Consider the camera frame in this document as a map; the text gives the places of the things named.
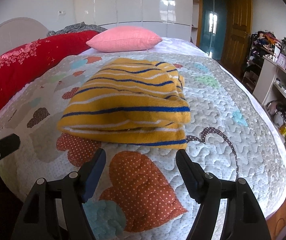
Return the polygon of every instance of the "tv stand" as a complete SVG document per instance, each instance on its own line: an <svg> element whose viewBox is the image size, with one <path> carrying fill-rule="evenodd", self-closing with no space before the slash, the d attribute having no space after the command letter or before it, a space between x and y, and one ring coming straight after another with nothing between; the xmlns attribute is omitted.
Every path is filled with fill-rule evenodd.
<svg viewBox="0 0 286 240"><path fill-rule="evenodd" d="M280 80L280 84L286 86L286 70L277 65L268 57L263 56L263 58L264 64L256 87L253 91L253 96L260 102L262 107L267 112L266 105L273 100L280 100L286 103L286 93L275 82L278 78ZM284 136L280 134L280 137L286 146Z"/></svg>

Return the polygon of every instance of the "white headboard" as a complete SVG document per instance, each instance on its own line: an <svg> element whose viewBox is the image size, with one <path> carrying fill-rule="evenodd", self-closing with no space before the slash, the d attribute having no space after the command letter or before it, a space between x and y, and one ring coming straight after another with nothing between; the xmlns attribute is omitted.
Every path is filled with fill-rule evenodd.
<svg viewBox="0 0 286 240"><path fill-rule="evenodd" d="M48 29L40 22L25 17L0 24L0 55L23 44L43 39Z"/></svg>

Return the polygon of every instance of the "folded towel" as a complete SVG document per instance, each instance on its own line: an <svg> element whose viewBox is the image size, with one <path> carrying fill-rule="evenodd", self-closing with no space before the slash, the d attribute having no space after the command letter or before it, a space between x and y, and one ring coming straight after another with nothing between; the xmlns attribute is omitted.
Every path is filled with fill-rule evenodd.
<svg viewBox="0 0 286 240"><path fill-rule="evenodd" d="M118 58L75 93L58 122L62 132L97 141L186 148L190 122L184 78L172 64Z"/></svg>

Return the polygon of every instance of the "wooden floor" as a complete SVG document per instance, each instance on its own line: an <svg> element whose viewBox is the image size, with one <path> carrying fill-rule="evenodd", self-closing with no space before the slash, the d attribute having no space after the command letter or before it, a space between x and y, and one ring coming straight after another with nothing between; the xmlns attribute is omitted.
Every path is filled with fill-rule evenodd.
<svg viewBox="0 0 286 240"><path fill-rule="evenodd" d="M286 226L286 199L278 211L267 221L271 239L275 240L283 227Z"/></svg>

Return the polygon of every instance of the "plaid cloth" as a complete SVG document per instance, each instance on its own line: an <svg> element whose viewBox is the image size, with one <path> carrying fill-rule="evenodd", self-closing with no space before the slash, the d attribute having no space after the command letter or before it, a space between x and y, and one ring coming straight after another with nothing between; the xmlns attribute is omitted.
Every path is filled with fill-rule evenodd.
<svg viewBox="0 0 286 240"><path fill-rule="evenodd" d="M73 25L66 26L64 29L59 30L57 32L49 31L46 36L49 37L49 36L65 34L65 33L79 33L83 31L96 31L98 33L102 33L106 30L107 29L101 26L97 26L94 24L88 25L88 24L85 24L84 22L81 22L81 23L76 23Z"/></svg>

